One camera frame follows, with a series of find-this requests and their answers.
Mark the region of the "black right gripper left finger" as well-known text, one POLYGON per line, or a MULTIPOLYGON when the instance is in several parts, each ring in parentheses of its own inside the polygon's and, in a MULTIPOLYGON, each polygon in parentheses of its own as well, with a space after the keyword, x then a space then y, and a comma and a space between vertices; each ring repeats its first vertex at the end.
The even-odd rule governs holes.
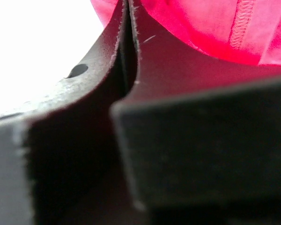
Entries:
POLYGON ((67 78, 31 110, 0 118, 0 225, 56 225, 116 158, 110 106, 127 91, 127 1, 67 78))

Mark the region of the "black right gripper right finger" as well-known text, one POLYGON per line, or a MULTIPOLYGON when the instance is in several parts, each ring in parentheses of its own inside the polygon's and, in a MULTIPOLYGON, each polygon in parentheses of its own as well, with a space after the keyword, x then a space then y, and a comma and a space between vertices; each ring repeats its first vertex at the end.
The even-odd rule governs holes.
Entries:
POLYGON ((111 116, 150 225, 281 225, 281 67, 206 56, 128 2, 137 76, 111 116))

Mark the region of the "crimson t shirt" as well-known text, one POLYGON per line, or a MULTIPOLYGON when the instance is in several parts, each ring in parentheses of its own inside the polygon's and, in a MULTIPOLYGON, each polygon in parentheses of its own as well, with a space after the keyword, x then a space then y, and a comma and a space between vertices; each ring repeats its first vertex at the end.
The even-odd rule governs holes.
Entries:
POLYGON ((132 0, 130 6, 205 55, 281 66, 281 0, 132 0))

